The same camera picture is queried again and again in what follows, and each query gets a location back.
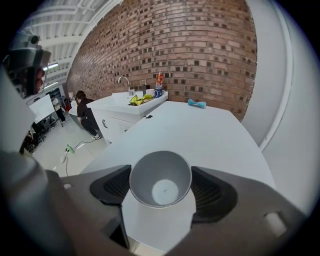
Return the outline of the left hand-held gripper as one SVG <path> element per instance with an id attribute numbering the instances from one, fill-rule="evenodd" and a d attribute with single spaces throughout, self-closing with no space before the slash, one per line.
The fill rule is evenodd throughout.
<path id="1" fill-rule="evenodd" d="M 44 90 L 46 69 L 49 68 L 50 58 L 51 53 L 40 45 L 40 36 L 28 29 L 20 29 L 16 32 L 3 64 L 14 88 L 22 98 L 38 94 L 36 93 L 36 74 L 39 68 L 45 71 L 40 92 Z"/>

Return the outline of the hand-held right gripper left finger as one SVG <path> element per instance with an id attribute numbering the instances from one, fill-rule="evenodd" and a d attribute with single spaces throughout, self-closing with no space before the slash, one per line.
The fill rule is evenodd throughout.
<path id="1" fill-rule="evenodd" d="M 130 165 L 61 179 L 66 189 L 63 218 L 77 256 L 130 256 L 122 203 L 130 190 Z"/>

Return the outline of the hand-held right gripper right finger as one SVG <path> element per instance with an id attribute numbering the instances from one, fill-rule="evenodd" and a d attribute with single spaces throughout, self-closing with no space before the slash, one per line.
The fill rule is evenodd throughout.
<path id="1" fill-rule="evenodd" d="M 198 166 L 191 171 L 196 211 L 172 256 L 271 256 L 306 221 L 263 182 Z"/>

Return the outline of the person's left hand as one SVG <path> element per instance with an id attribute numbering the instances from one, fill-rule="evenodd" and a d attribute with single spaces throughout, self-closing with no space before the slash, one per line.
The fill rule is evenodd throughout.
<path id="1" fill-rule="evenodd" d="M 36 93 L 39 93 L 40 90 L 42 89 L 43 87 L 43 77 L 45 76 L 45 71 L 40 67 L 38 70 L 37 70 L 37 73 L 36 73 L 36 80 L 35 80 L 35 86 L 36 86 Z"/>

